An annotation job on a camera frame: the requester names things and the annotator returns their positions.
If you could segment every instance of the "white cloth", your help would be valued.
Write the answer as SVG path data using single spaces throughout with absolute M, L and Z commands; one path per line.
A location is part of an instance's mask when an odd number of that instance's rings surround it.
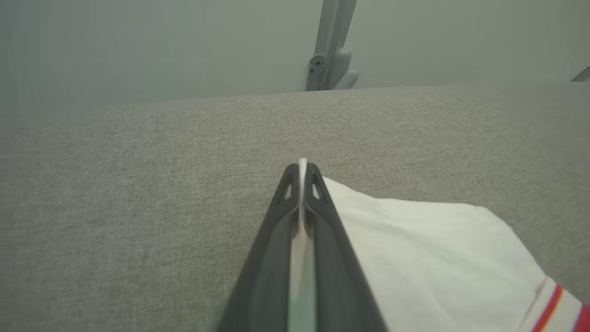
M 534 327 L 549 301 L 533 310 L 548 279 L 496 215 L 324 181 L 390 331 L 532 331 L 525 325 Z

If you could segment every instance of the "white wall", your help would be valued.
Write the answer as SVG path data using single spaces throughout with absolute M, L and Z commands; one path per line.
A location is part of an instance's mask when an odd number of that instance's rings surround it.
M 590 66 L 590 0 L 358 0 L 355 87 L 571 81 Z
M 4 0 L 3 99 L 113 105 L 303 91 L 322 0 Z M 589 0 L 358 0 L 355 87 L 565 82 Z
M 304 91 L 322 0 L 13 0 L 21 103 Z

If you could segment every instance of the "red stripe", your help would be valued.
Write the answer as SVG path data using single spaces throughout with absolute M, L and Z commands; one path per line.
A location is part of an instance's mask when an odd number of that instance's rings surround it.
M 590 332 L 590 304 L 584 304 L 573 332 Z
M 561 297 L 562 292 L 563 292 L 563 288 L 561 288 L 560 285 L 555 285 L 555 290 L 553 291 L 553 295 L 551 295 L 551 300 L 549 300 L 549 303 L 547 303 L 547 307 L 545 307 L 545 311 L 543 312 L 543 314 L 541 315 L 541 317 L 537 321 L 537 324 L 535 324 L 535 327 L 533 328 L 533 330 L 531 332 L 543 331 L 545 325 L 547 324 L 547 322 L 551 318 L 551 314 L 553 314 L 555 307 L 557 307 L 557 303 L 559 303 L 559 298 Z

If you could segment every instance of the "gray tablecloth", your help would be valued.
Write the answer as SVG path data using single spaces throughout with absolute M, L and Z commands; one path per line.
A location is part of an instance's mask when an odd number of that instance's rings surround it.
M 299 157 L 505 220 L 590 301 L 590 84 L 244 96 L 5 119 L 2 330 L 211 329 Z

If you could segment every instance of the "gray textured fabric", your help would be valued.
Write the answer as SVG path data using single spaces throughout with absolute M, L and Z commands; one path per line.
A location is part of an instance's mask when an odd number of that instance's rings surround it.
M 590 301 L 590 84 L 244 96 L 4 123 L 4 331 L 211 329 L 299 157 L 375 197 L 486 206 Z

